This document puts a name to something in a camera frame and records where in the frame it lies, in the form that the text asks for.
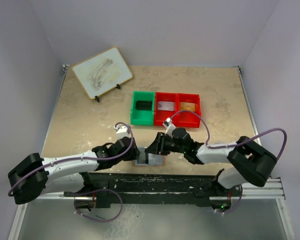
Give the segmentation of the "brown leather card holder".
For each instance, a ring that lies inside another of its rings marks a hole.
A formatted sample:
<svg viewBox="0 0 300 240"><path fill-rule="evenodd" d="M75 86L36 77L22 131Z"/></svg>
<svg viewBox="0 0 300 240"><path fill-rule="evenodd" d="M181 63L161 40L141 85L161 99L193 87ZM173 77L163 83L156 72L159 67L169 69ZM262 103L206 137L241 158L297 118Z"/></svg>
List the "brown leather card holder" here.
<svg viewBox="0 0 300 240"><path fill-rule="evenodd" d="M132 162L134 167L152 167L152 166L164 166L165 160L162 155L155 155L149 153L149 164L145 164L145 147L138 147L140 152L137 159Z"/></svg>

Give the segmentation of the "black card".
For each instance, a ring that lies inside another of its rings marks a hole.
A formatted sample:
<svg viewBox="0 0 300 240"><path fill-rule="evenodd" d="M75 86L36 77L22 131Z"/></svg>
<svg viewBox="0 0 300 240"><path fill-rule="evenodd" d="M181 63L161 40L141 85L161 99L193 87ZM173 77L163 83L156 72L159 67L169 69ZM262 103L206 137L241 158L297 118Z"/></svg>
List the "black card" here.
<svg viewBox="0 0 300 240"><path fill-rule="evenodd" d="M153 102L148 100L138 100L135 103L135 109L139 111L151 111Z"/></svg>
<svg viewBox="0 0 300 240"><path fill-rule="evenodd" d="M144 163L145 163L146 165L149 164L149 153L147 152L147 149L146 149L146 148L144 149Z"/></svg>

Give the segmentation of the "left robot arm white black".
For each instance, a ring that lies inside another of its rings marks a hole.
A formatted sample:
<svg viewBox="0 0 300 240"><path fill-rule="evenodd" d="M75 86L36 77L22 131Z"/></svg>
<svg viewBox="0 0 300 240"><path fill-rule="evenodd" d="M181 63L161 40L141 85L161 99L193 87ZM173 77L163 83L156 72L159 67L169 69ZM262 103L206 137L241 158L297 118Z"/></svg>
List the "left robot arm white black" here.
<svg viewBox="0 0 300 240"><path fill-rule="evenodd" d="M8 173L8 196L17 205L29 203L41 195L55 192L79 193L93 191L91 181L82 176L87 172L110 169L121 161L133 161L140 155L134 138L123 137L86 152L65 157L41 157L31 153Z"/></svg>

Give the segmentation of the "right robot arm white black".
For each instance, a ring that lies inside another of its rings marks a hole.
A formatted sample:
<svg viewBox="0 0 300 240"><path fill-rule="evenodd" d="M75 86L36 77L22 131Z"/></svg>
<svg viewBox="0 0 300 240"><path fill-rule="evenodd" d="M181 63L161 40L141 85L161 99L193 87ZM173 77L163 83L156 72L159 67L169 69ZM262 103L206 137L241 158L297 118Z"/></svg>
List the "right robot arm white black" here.
<svg viewBox="0 0 300 240"><path fill-rule="evenodd" d="M145 152L161 156L171 152L181 153L194 165L231 164L231 168L219 171L212 183L212 190L218 196L244 183L264 187L278 162L276 156L247 136L241 136L233 144L228 147L220 144L207 146L203 142L194 141L185 128L178 127L171 134L159 132Z"/></svg>

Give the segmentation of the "gold card in bin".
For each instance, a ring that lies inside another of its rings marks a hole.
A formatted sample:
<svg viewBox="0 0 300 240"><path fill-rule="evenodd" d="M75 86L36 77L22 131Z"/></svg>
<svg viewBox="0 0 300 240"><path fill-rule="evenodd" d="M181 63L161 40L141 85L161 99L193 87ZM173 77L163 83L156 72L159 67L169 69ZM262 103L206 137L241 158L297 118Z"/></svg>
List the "gold card in bin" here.
<svg viewBox="0 0 300 240"><path fill-rule="evenodd" d="M179 110L180 111L191 111L195 112L196 111L196 104L194 102L180 102L179 103Z"/></svg>

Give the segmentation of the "silver card in bin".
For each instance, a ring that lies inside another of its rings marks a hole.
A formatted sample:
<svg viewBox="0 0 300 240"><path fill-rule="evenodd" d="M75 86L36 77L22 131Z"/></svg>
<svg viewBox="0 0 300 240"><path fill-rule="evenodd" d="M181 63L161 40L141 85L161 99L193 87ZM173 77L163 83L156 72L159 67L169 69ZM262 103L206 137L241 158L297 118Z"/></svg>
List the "silver card in bin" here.
<svg viewBox="0 0 300 240"><path fill-rule="evenodd" d="M175 110L175 103L172 101L159 101L157 103L157 109L159 111L173 112Z"/></svg>

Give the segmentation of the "red bin right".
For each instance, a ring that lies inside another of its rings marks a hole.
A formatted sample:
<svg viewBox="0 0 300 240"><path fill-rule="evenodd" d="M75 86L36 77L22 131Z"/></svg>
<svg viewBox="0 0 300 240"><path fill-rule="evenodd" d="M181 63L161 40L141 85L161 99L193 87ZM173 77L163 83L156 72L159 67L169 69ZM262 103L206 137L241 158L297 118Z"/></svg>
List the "red bin right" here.
<svg viewBox="0 0 300 240"><path fill-rule="evenodd" d="M178 93L177 94L177 110L180 110L180 102L189 102L196 104L196 113L198 116L202 116L201 113L201 101L200 96L198 94L188 94L188 93ZM173 122L177 127L184 127L184 128L199 128L201 120L190 112L181 112L177 114L173 118Z"/></svg>

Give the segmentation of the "red bin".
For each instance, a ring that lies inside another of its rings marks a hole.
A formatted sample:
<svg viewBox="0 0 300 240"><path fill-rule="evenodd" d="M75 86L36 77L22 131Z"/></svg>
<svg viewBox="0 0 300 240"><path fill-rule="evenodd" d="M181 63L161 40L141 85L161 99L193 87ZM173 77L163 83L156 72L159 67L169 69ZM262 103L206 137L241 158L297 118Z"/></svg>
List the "red bin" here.
<svg viewBox="0 0 300 240"><path fill-rule="evenodd" d="M174 102L174 111L162 111L158 110L157 105L159 101ZM170 92L156 92L155 93L155 105L154 105L154 125L162 126L163 122L170 118L177 112L177 94Z"/></svg>
<svg viewBox="0 0 300 240"><path fill-rule="evenodd" d="M196 113L198 116L202 116L201 113L201 101L200 96L198 94L188 94L188 93L178 93L177 94L177 110L180 110L180 102L189 102L196 104ZM184 128L199 128L201 120L190 112L181 112L177 114L173 118L173 122L177 127L184 127Z"/></svg>

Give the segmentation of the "red bin middle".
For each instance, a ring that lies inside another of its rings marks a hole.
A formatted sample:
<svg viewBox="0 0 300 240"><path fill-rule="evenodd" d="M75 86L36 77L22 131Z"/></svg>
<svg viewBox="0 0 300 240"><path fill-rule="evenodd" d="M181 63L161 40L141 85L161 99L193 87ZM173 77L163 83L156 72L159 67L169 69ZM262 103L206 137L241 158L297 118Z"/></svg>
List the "red bin middle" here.
<svg viewBox="0 0 300 240"><path fill-rule="evenodd" d="M159 101L174 102L174 111L162 111L158 110L157 105ZM154 125L162 126L163 122L170 118L177 112L177 94L170 92L156 92L155 93L155 105L154 105Z"/></svg>

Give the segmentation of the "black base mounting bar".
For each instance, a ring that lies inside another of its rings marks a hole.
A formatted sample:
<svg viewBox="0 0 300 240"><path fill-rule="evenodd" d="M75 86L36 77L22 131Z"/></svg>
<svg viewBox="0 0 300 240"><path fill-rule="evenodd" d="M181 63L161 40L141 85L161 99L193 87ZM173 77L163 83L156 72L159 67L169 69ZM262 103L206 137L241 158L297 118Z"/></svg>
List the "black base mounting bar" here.
<svg viewBox="0 0 300 240"><path fill-rule="evenodd" d="M229 203L229 197L241 194L239 185L231 189L217 186L212 175L88 172L81 176L83 188L75 192L66 190L64 195L95 196L96 208L120 203L210 207Z"/></svg>

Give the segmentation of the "green plastic bin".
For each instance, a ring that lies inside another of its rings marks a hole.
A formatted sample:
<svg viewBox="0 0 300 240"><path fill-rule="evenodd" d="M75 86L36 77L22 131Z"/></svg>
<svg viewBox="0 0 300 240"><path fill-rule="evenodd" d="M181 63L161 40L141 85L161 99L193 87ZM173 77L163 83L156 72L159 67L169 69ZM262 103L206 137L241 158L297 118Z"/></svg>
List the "green plastic bin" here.
<svg viewBox="0 0 300 240"><path fill-rule="evenodd" d="M152 110L136 110L136 101L152 101ZM152 126L155 114L155 92L134 91L130 110L130 123L132 125Z"/></svg>

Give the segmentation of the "white board wooden frame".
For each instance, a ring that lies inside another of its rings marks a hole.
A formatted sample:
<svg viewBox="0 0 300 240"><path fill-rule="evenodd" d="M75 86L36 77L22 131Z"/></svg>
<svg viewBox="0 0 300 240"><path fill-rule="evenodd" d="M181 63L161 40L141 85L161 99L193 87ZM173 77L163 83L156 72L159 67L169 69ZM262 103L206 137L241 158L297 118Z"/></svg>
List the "white board wooden frame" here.
<svg viewBox="0 0 300 240"><path fill-rule="evenodd" d="M72 66L75 77L88 98L115 89L133 78L133 73L117 47L109 48Z"/></svg>

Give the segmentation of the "aluminium corner rail right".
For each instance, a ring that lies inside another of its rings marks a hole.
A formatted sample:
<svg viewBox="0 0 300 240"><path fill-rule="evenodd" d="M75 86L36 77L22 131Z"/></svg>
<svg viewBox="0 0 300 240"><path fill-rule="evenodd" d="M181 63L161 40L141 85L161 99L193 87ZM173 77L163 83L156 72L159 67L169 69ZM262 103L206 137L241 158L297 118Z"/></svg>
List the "aluminium corner rail right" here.
<svg viewBox="0 0 300 240"><path fill-rule="evenodd" d="M252 109L251 109L248 94L247 94L247 91L246 91L246 88L245 88L245 85L244 85L242 70L241 70L240 66L237 66L236 69L237 69L237 72L238 72L241 88L242 88L244 99L245 99L246 106L247 106L247 109L248 109L250 122L252 124L253 134L256 136L256 135L259 134L259 132L258 132L257 125L256 125L256 122L255 122L255 119L254 119L254 115L253 115L253 112L252 112Z"/></svg>

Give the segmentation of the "aluminium front frame rail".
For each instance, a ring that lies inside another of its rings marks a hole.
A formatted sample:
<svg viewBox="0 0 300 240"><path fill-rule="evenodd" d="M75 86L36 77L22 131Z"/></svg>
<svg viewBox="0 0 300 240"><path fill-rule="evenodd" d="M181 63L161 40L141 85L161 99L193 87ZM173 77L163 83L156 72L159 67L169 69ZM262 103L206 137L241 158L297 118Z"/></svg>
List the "aluminium front frame rail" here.
<svg viewBox="0 0 300 240"><path fill-rule="evenodd" d="M196 199L224 200L225 198L284 199L282 183L270 179L265 186L250 183L237 185L231 189L216 189L211 176L192 175L167 178L155 175L101 175L96 176L97 198L110 199L118 194L125 203L132 204L192 204Z"/></svg>

